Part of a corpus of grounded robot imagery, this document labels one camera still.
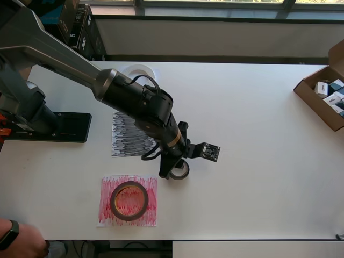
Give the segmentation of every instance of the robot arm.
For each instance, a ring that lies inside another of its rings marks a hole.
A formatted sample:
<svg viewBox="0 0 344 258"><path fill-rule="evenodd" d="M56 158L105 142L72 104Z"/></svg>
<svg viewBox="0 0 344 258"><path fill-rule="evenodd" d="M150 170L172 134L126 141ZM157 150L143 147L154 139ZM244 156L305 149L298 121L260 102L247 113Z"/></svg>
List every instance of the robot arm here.
<svg viewBox="0 0 344 258"><path fill-rule="evenodd" d="M0 40L0 110L18 114L40 133L55 130L56 115L45 106L43 92L22 81L17 72L40 65L90 88L98 101L134 118L136 127L154 138L161 149L161 177L169 178L173 168L185 167L183 157L217 160L218 147L190 143L187 123L176 123L173 100L157 84L141 86L115 69L100 70L48 34L33 11L19 4L15 8L5 23L0 22L0 38L6 39Z"/></svg>

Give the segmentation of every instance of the window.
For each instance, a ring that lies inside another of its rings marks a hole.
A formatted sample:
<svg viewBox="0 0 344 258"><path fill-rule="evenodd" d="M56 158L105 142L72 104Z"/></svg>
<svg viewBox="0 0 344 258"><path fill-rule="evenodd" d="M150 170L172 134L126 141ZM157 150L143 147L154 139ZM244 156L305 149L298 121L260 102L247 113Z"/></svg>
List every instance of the window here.
<svg viewBox="0 0 344 258"><path fill-rule="evenodd" d="M98 9L99 15L245 18L278 20L318 20L319 23L344 21L344 0L81 0L90 4L136 6L139 9Z"/></svg>
<svg viewBox="0 0 344 258"><path fill-rule="evenodd" d="M296 0L297 4L344 4L344 0Z"/></svg>

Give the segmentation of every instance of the orange part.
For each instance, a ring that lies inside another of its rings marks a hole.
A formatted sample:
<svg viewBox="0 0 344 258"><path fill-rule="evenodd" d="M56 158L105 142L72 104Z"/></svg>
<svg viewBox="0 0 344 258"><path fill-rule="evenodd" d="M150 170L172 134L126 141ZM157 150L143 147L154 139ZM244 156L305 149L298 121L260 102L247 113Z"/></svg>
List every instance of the orange part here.
<svg viewBox="0 0 344 258"><path fill-rule="evenodd" d="M11 133L11 129L0 128L0 136L9 136L10 133Z"/></svg>

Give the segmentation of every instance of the smartwatch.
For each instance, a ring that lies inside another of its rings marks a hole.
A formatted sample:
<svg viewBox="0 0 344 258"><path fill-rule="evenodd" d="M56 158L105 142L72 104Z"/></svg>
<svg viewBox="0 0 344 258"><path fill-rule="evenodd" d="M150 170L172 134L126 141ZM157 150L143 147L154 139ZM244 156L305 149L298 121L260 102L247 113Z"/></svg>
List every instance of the smartwatch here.
<svg viewBox="0 0 344 258"><path fill-rule="evenodd" d="M19 234L19 224L15 220L12 222L12 228L0 239L0 251L6 250Z"/></svg>

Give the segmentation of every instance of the window sill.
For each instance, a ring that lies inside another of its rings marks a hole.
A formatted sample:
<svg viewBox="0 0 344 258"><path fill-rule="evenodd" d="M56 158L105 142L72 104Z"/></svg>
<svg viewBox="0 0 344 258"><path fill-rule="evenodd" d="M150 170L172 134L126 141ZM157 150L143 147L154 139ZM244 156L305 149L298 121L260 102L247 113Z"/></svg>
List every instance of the window sill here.
<svg viewBox="0 0 344 258"><path fill-rule="evenodd" d="M342 11L206 9L92 5L96 19L183 20L203 22L344 24Z"/></svg>

